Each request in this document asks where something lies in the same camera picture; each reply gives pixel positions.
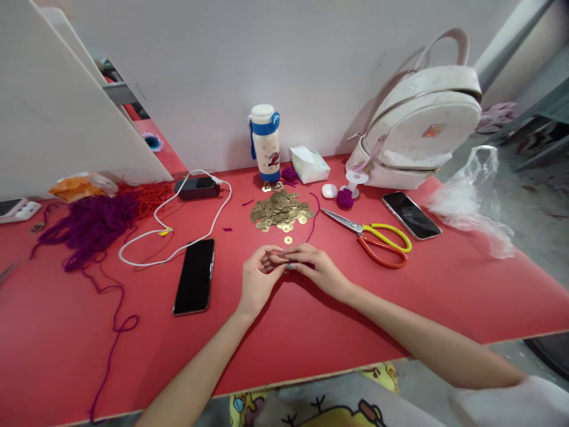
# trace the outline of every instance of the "water bottle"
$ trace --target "water bottle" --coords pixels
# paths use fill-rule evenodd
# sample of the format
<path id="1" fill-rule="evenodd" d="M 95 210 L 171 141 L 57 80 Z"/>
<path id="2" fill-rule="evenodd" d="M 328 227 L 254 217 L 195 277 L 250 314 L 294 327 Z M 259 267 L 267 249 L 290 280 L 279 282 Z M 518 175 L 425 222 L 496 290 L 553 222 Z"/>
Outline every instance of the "water bottle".
<path id="1" fill-rule="evenodd" d="M 279 124 L 280 115 L 273 106 L 260 104 L 251 109 L 251 156 L 257 159 L 263 182 L 280 178 Z"/>

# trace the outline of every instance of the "pile of gold coins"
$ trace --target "pile of gold coins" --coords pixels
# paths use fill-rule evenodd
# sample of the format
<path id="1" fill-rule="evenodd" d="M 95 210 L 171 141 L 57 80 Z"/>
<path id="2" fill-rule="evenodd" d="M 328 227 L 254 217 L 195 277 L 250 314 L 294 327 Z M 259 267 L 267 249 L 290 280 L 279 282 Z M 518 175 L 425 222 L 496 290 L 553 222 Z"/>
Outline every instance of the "pile of gold coins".
<path id="1" fill-rule="evenodd" d="M 251 222 L 263 231 L 268 232 L 275 225 L 288 233 L 295 229 L 295 224 L 306 224 L 315 213 L 306 202 L 299 202 L 298 193 L 288 193 L 285 189 L 274 192 L 267 200 L 259 200 L 251 211 Z M 292 243 L 292 238 L 285 238 L 285 243 Z"/>

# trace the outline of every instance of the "person's right hand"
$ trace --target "person's right hand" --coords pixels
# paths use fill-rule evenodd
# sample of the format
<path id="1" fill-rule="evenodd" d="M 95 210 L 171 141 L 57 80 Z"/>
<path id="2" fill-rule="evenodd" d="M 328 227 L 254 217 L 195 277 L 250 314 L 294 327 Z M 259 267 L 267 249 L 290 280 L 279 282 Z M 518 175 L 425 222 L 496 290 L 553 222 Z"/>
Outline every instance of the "person's right hand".
<path id="1" fill-rule="evenodd" d="M 346 279 L 326 252 L 318 250 L 308 243 L 298 245 L 280 257 L 292 261 L 289 264 L 289 269 L 302 273 L 316 286 L 339 301 L 345 302 L 356 287 Z"/>

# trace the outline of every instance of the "cable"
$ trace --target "cable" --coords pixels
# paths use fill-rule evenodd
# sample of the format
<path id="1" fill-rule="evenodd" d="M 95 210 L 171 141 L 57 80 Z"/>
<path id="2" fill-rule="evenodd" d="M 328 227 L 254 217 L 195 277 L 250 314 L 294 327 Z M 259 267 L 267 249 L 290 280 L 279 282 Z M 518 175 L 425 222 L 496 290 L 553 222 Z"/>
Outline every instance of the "cable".
<path id="1" fill-rule="evenodd" d="M 178 196 L 178 194 L 182 191 L 182 188 L 184 187 L 186 181 L 188 180 L 188 178 L 190 177 L 190 175 L 193 174 L 194 172 L 203 172 L 203 173 L 205 173 L 206 175 L 208 175 L 216 184 L 225 183 L 225 184 L 227 184 L 227 185 L 229 186 L 229 197 L 227 197 L 227 199 L 225 199 L 225 201 L 224 201 L 223 204 L 221 205 L 221 208 L 219 208 L 217 214 L 215 215 L 215 218 L 213 219 L 212 227 L 211 227 L 211 229 L 209 230 L 209 233 L 207 233 L 205 236 L 200 237 L 200 238 L 197 239 L 196 241 L 193 241 L 193 242 L 191 242 L 190 244 L 187 244 L 186 246 L 182 246 L 181 248 L 177 249 L 172 255 L 170 255 L 169 258 L 165 259 L 164 261 L 156 261 L 156 262 L 148 263 L 148 264 L 137 264 L 137 263 L 133 263 L 133 262 L 130 262 L 130 261 L 124 259 L 124 257 L 123 257 L 123 251 L 124 251 L 124 250 L 126 249 L 126 247 L 127 247 L 128 245 L 130 245 L 131 243 L 134 243 L 134 242 L 137 241 L 138 239 L 143 238 L 144 236 L 147 236 L 147 235 L 152 234 L 152 233 L 156 233 L 156 232 L 157 232 L 157 233 L 162 233 L 162 232 L 169 232 L 169 231 L 173 231 L 173 230 L 174 230 L 173 228 L 167 226 L 167 225 L 164 224 L 162 221 L 160 221 L 160 219 L 158 218 L 158 211 L 159 211 L 166 203 L 168 203 L 168 202 L 171 201 L 171 200 L 174 200 L 174 199 Z M 180 188 L 178 189 L 178 192 L 177 192 L 174 196 L 172 196 L 172 197 L 170 197 L 168 200 L 166 200 L 163 204 L 161 204 L 160 206 L 158 206 L 158 207 L 156 208 L 156 210 L 154 211 L 154 218 L 156 219 L 156 221 L 158 221 L 158 223 L 159 223 L 160 225 L 162 225 L 162 226 L 164 227 L 164 230 L 152 230 L 152 231 L 148 231 L 148 232 L 146 232 L 146 233 L 144 233 L 144 234 L 141 234 L 141 235 L 138 236 L 138 237 L 135 237 L 133 240 L 127 242 L 126 244 L 124 244 L 124 246 L 119 250 L 119 258 L 120 258 L 120 260 L 121 260 L 122 262 L 125 262 L 125 263 L 127 263 L 127 264 L 129 264 L 129 265 L 132 265 L 132 266 L 134 266 L 134 267 L 149 267 L 149 266 L 153 266 L 153 265 L 157 265 L 157 264 L 164 264 L 164 263 L 170 261 L 170 260 L 171 260 L 172 258 L 174 258 L 174 257 L 176 256 L 176 254 L 177 254 L 178 252 L 180 252 L 182 249 L 186 249 L 187 247 L 192 246 L 194 243 L 197 243 L 197 242 L 199 242 L 200 240 L 203 240 L 203 239 L 205 239 L 206 237 L 209 237 L 209 235 L 211 235 L 211 233 L 213 232 L 213 227 L 215 226 L 215 222 L 218 220 L 218 216 L 219 216 L 219 214 L 221 213 L 222 209 L 225 207 L 225 205 L 227 205 L 227 202 L 229 202 L 229 200 L 231 199 L 231 194 L 232 194 L 232 193 L 233 193 L 233 190 L 232 190 L 232 188 L 231 188 L 231 184 L 229 184 L 227 181 L 223 181 L 223 180 L 221 180 L 221 179 L 219 179 L 219 178 L 216 178 L 216 177 L 213 176 L 213 175 L 210 175 L 209 173 L 205 172 L 205 171 L 202 170 L 202 169 L 196 169 L 196 170 L 193 170 L 193 171 L 191 171 L 191 172 L 188 172 L 188 174 L 186 175 L 186 179 L 184 179 L 184 182 L 182 182 L 182 185 L 181 185 Z"/>

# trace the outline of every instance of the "orange scissors handle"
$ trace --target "orange scissors handle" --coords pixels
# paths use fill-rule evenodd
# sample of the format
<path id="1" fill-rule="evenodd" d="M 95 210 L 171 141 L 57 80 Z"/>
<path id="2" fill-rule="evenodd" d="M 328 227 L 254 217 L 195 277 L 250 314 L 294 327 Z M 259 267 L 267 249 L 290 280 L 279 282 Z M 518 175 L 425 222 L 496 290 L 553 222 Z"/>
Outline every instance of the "orange scissors handle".
<path id="1" fill-rule="evenodd" d="M 376 241 L 376 240 L 368 239 L 364 236 L 358 236 L 357 242 L 360 244 L 360 246 L 364 249 L 364 251 L 369 255 L 369 257 L 372 260 L 374 260 L 377 264 L 379 264 L 383 267 L 387 267 L 387 268 L 391 268 L 391 269 L 400 269 L 400 268 L 403 268 L 407 265 L 407 255 L 404 252 L 400 251 L 399 249 L 396 249 L 392 246 L 386 245 L 386 244 L 379 242 L 379 241 Z M 399 264 L 393 264 L 393 263 L 390 263 L 387 261 L 383 261 L 375 253 L 373 253 L 373 251 L 369 247 L 369 245 L 374 245 L 374 246 L 380 247 L 382 249 L 388 250 L 390 252 L 393 252 L 394 254 L 399 255 L 399 257 L 401 258 L 401 262 Z"/>

